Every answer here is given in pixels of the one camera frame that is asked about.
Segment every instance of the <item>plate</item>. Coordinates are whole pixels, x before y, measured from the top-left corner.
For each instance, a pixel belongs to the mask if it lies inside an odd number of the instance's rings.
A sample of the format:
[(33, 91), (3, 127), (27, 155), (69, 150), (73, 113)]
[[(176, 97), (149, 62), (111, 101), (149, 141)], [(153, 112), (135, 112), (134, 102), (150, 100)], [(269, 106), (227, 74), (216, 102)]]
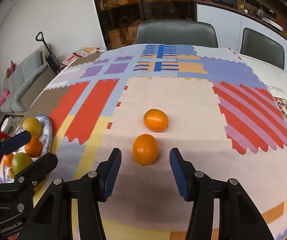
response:
[[(50, 146), (51, 146), (51, 141), (52, 141), (52, 124), (50, 119), (43, 115), (43, 114), (37, 114), (34, 116), (35, 118), (37, 118), (39, 120), (39, 122), (42, 124), (43, 130), (42, 130), (42, 134), (39, 137), (39, 140), (42, 142), (42, 152), (41, 155), (46, 154), (47, 152), (49, 152), (50, 150)], [(15, 132), (14, 135), (21, 133), (22, 132), (22, 125), (19, 126), (19, 128), (17, 129), (17, 131)], [(17, 152), (25, 152), (24, 146), (19, 148), (17, 150)], [(13, 182), (13, 179), (11, 179), (7, 174), (8, 174), (8, 170), (9, 168), (4, 165), (3, 162), (1, 162), (0, 165), (0, 174), (2, 175), (3, 178), (3, 183), (11, 183)]]

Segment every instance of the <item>chair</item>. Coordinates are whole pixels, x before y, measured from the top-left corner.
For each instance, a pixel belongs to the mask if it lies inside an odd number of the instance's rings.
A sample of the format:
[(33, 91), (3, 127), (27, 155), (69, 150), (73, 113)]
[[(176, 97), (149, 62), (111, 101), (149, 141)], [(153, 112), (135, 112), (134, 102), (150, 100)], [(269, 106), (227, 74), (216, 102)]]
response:
[(249, 28), (243, 30), (240, 54), (260, 59), (281, 69), (285, 67), (285, 51), (282, 45)]
[(208, 23), (189, 20), (153, 20), (141, 22), (137, 44), (186, 44), (218, 48), (216, 32)]

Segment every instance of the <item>pink stuffed toy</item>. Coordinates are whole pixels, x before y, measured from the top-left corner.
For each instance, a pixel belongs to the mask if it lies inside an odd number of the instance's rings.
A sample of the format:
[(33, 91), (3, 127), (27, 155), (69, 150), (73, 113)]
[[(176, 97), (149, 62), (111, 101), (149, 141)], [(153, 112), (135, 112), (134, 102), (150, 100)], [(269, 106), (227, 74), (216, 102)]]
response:
[(11, 96), (11, 94), (9, 93), (8, 88), (5, 88), (2, 91), (2, 96), (0, 97), (0, 108), (2, 106), (2, 104)]

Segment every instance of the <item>sofa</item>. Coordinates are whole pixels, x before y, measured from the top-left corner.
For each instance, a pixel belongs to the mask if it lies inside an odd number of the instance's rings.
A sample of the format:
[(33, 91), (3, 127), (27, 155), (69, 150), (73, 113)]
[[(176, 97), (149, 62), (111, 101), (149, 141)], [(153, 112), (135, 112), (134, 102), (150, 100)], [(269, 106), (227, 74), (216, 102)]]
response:
[(9, 78), (3, 81), (2, 90), (11, 96), (0, 108), (0, 119), (5, 115), (23, 116), (42, 90), (53, 80), (55, 74), (47, 65), (45, 46), (40, 47), (17, 65)]

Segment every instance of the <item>table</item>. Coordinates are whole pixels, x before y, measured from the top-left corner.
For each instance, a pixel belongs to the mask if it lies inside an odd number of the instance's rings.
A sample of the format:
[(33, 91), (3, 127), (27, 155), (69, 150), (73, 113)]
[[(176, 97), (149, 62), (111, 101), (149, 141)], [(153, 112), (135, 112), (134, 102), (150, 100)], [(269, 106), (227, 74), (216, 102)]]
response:
[[(149, 131), (144, 113), (163, 110), (169, 127)], [(277, 240), (287, 237), (287, 74), (230, 48), (138, 44), (76, 60), (39, 96), (26, 117), (48, 115), (58, 166), (35, 195), (57, 177), (78, 179), (108, 158), (122, 164), (112, 196), (100, 203), (107, 239), (181, 240), (192, 203), (180, 197), (169, 151), (213, 179), (236, 178)], [(153, 165), (131, 155), (133, 140), (152, 134)], [(78, 239), (76, 203), (73, 227)], [(213, 239), (218, 237), (215, 201)]]

